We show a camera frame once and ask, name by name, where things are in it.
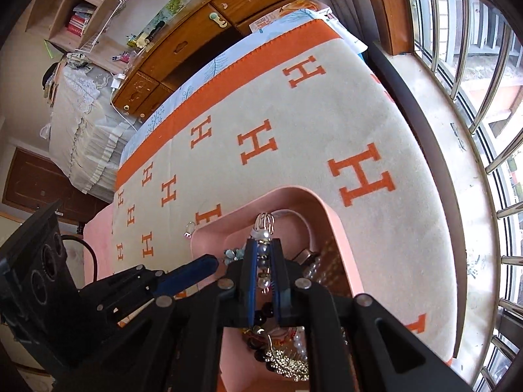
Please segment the pearl safety pin brooch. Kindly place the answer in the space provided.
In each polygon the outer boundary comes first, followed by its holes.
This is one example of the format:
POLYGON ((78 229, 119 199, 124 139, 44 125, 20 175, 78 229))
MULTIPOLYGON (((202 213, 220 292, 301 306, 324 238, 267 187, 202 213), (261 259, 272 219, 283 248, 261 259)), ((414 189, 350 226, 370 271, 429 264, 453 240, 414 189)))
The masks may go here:
POLYGON ((250 238, 256 244, 257 287, 263 295, 270 291, 270 245, 274 235, 275 219, 271 213, 262 212, 257 215, 250 238))

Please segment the gold rhinestone hair comb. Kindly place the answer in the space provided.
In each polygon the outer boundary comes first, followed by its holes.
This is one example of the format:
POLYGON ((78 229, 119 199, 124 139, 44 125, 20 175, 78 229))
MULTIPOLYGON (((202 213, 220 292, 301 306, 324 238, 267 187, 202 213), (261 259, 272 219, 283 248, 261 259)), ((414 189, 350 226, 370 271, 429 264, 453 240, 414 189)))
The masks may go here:
POLYGON ((309 364, 300 355, 293 356, 291 351, 275 345, 271 335, 266 335, 267 348, 264 361, 266 368, 292 381, 309 381, 309 364))

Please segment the small blue flower earring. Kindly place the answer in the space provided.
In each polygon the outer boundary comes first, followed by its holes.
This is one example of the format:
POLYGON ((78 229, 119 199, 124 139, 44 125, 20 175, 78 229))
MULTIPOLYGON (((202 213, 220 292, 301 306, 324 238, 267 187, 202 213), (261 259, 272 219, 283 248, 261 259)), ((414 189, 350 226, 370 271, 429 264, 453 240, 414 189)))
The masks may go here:
POLYGON ((244 248, 227 249, 224 251, 223 262, 228 266, 232 262, 242 260, 244 258, 244 248))

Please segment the pink jewelry box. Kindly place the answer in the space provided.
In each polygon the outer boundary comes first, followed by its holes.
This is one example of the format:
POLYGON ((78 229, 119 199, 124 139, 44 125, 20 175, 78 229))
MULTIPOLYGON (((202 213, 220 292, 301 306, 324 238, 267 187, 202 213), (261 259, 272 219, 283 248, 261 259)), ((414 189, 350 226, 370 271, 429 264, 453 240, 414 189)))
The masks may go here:
MULTIPOLYGON (((313 191, 298 186, 274 188, 216 219, 208 212, 198 215, 191 238, 192 257, 209 254, 220 260, 216 273, 201 281, 200 287, 225 275, 224 251, 244 248, 254 221, 262 212, 273 214, 274 236, 281 241, 285 258, 310 266, 327 242, 333 241, 335 254, 341 257, 341 278, 348 287, 355 287, 356 292, 363 291, 340 217, 313 191)), ((237 328, 226 327, 223 331, 220 370, 220 391, 296 391, 301 388, 297 382, 270 372, 265 364, 257 362, 237 328)))

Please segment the pink bed cover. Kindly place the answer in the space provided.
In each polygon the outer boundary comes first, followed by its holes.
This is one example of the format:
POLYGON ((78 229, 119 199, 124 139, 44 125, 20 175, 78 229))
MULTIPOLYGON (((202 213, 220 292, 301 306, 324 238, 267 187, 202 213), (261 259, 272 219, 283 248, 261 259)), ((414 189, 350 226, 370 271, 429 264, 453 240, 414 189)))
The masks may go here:
POLYGON ((112 275, 112 204, 86 224, 82 239, 93 248, 97 257, 97 279, 112 275))

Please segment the orange beige H blanket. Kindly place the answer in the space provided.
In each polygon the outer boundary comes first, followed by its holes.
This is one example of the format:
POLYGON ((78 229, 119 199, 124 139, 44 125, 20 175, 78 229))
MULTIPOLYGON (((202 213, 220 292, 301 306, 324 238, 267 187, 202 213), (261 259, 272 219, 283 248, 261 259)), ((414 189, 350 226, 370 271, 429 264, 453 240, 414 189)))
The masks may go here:
POLYGON ((180 266, 198 215, 219 218, 282 186, 336 211, 362 292, 449 362, 457 279, 430 168, 343 33, 299 12, 209 62, 130 139, 112 204, 112 269, 180 266))

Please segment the white lace bed cover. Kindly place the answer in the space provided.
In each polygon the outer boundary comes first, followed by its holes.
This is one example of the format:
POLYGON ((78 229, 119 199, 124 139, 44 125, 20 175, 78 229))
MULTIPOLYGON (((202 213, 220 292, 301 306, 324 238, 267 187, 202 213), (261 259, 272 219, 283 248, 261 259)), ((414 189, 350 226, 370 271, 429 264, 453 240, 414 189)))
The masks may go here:
POLYGON ((62 61, 48 79, 44 96, 51 121, 40 136, 49 141, 49 158, 81 193, 112 202, 125 145, 138 124, 111 105, 112 75, 62 61))

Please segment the wooden dresser with drawers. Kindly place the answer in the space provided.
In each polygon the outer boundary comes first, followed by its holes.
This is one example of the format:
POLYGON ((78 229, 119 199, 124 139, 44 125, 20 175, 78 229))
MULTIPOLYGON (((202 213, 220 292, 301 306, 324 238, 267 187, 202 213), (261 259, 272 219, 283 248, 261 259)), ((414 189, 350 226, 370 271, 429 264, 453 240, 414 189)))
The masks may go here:
POLYGON ((133 62, 112 104, 147 120, 206 63, 249 35, 251 22, 293 1, 192 0, 133 62))

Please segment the wooden bookshelf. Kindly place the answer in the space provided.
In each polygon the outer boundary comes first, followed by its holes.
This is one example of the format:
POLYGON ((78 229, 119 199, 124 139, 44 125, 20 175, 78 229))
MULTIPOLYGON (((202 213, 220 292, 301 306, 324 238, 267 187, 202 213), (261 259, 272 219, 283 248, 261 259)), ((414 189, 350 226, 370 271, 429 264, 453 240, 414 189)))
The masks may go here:
POLYGON ((68 51, 91 52, 128 0, 33 0, 25 30, 68 51))

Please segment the window with metal bars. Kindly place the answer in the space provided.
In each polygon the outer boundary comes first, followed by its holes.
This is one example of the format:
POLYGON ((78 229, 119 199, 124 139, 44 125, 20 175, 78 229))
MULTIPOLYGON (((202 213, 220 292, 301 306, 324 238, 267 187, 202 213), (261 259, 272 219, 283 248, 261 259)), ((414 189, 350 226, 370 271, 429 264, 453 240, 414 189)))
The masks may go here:
POLYGON ((494 251, 468 251, 469 287, 492 273, 493 327, 466 361, 499 386, 522 350, 522 42, 492 0, 409 0, 414 51, 463 121, 492 199, 494 251))

